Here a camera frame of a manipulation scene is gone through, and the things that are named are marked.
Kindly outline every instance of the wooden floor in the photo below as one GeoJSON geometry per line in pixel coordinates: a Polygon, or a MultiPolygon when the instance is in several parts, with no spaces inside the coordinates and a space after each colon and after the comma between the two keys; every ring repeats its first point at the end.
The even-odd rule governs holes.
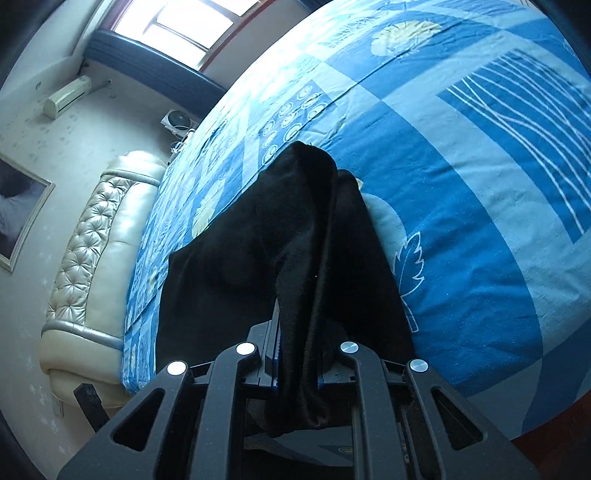
{"type": "Polygon", "coordinates": [[[591,392],[541,427],[513,440],[543,480],[591,478],[591,392]]]}

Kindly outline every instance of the circle pattern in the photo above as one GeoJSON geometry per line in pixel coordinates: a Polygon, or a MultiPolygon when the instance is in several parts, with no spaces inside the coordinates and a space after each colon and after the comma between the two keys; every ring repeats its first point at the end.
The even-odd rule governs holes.
{"type": "Polygon", "coordinates": [[[289,115],[287,115],[283,121],[281,122],[281,128],[285,128],[287,127],[287,125],[289,125],[290,123],[293,122],[294,118],[296,117],[297,112],[292,112],[289,115]]]}
{"type": "Polygon", "coordinates": [[[320,97],[319,93],[314,93],[313,95],[310,95],[309,98],[307,98],[304,103],[301,104],[302,108],[309,108],[312,105],[314,105],[316,103],[316,100],[318,100],[318,98],[320,97]]]}
{"type": "Polygon", "coordinates": [[[292,138],[294,138],[297,133],[300,131],[302,127],[302,124],[295,124],[293,127],[291,127],[287,133],[285,133],[284,137],[283,137],[283,141],[285,142],[289,142],[289,140],[291,140],[292,138]]]}
{"type": "Polygon", "coordinates": [[[267,148],[269,145],[271,145],[271,142],[273,141],[273,139],[277,136],[277,130],[275,130],[274,132],[271,132],[269,134],[269,136],[266,138],[266,140],[264,141],[262,147],[263,148],[267,148]]]}
{"type": "Polygon", "coordinates": [[[322,110],[324,110],[327,105],[328,104],[325,102],[316,105],[312,110],[308,112],[308,120],[312,120],[314,117],[320,115],[322,113],[322,110]]]}
{"type": "Polygon", "coordinates": [[[269,150],[267,150],[267,152],[265,153],[265,156],[262,158],[262,164],[267,165],[273,158],[273,155],[277,153],[277,150],[279,150],[279,147],[277,145],[271,145],[269,147],[269,150]]]}
{"type": "Polygon", "coordinates": [[[302,88],[302,90],[300,90],[300,93],[297,94],[297,99],[302,100],[302,98],[307,97],[311,91],[312,85],[306,85],[304,88],[302,88]]]}
{"type": "Polygon", "coordinates": [[[265,125],[265,127],[262,129],[263,137],[266,137],[269,133],[271,133],[271,130],[273,130],[274,126],[275,126],[275,121],[273,121],[273,120],[271,120],[269,123],[267,123],[265,125]]]}
{"type": "Polygon", "coordinates": [[[279,117],[285,116],[293,108],[293,102],[286,103],[279,109],[279,117]]]}

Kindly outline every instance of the leaf pattern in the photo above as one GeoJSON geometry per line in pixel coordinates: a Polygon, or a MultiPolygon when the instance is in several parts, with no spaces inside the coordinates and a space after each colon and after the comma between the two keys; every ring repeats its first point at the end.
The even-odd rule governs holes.
{"type": "Polygon", "coordinates": [[[390,25],[374,35],[371,53],[380,57],[399,56],[421,47],[442,30],[441,25],[411,20],[390,25]]]}
{"type": "Polygon", "coordinates": [[[191,230],[193,238],[202,233],[212,220],[217,203],[222,196],[225,183],[225,179],[218,180],[213,184],[211,189],[209,189],[209,192],[205,195],[203,200],[201,200],[201,204],[195,211],[195,216],[193,217],[193,229],[191,230]]]}
{"type": "Polygon", "coordinates": [[[132,370],[135,370],[135,361],[136,361],[135,348],[136,348],[135,345],[131,348],[131,369],[132,370]]]}
{"type": "Polygon", "coordinates": [[[419,288],[423,280],[425,280],[425,277],[421,275],[423,273],[423,267],[421,232],[417,232],[404,242],[404,245],[394,260],[394,277],[396,278],[398,292],[400,293],[408,324],[413,333],[418,332],[418,324],[405,297],[419,288]]]}

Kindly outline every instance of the framed picture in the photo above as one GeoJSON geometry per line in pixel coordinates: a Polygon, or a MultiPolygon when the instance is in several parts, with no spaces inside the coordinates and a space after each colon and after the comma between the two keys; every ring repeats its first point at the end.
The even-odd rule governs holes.
{"type": "Polygon", "coordinates": [[[55,184],[0,153],[0,265],[12,272],[39,210],[55,184]]]}

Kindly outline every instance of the window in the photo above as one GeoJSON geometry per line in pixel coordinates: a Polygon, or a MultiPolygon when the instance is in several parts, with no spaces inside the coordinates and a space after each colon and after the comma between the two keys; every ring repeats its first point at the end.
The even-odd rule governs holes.
{"type": "Polygon", "coordinates": [[[113,27],[198,70],[261,0],[132,0],[113,27]]]}

